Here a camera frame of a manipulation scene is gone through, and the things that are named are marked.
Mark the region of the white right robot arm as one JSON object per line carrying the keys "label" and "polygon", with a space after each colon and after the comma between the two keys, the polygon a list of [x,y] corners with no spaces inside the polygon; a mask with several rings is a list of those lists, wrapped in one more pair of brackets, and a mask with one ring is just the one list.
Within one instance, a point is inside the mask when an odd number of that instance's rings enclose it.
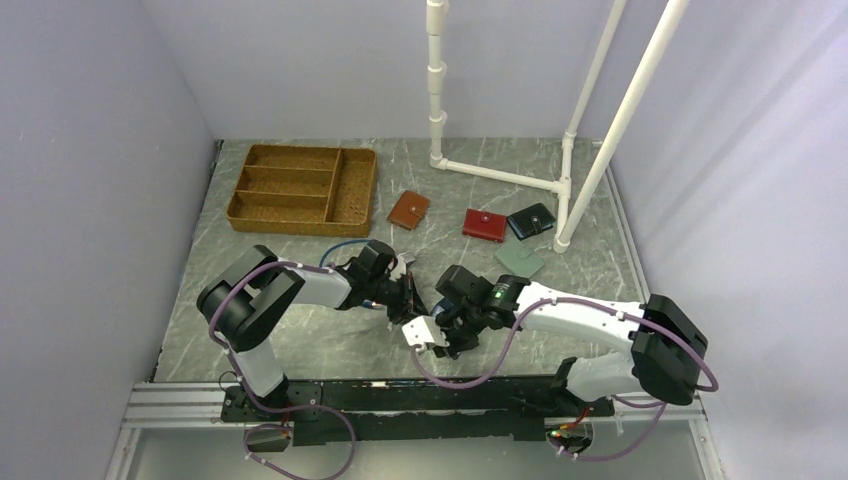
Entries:
{"label": "white right robot arm", "polygon": [[636,391],[685,406],[702,388],[707,337],[667,296],[604,301],[516,275],[490,282],[460,265],[442,274],[436,290],[451,305],[435,319],[446,341],[435,349],[440,356],[456,357],[475,348],[483,330],[501,328],[562,334],[609,348],[606,355],[568,358],[558,367],[551,401],[564,415]]}

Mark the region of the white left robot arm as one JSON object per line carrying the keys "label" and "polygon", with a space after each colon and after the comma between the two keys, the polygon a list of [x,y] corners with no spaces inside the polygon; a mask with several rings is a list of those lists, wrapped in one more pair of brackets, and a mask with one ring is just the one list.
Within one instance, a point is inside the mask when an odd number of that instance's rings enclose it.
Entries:
{"label": "white left robot arm", "polygon": [[286,409],[289,382],[270,335],[288,308],[304,304],[346,311],[366,303],[383,307],[394,325],[428,312],[406,260],[378,240],[364,242],[358,255],[336,266],[283,260],[255,245],[201,290],[196,308],[250,390],[248,407],[272,420]]}

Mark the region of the blue leather card holder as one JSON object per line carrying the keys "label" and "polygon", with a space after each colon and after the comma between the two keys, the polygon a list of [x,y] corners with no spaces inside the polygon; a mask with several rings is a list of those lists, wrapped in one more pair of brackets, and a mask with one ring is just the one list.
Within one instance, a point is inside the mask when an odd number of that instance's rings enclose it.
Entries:
{"label": "blue leather card holder", "polygon": [[447,298],[442,298],[438,301],[435,306],[430,310],[429,315],[431,317],[437,317],[439,314],[449,311],[454,307],[454,304]]}

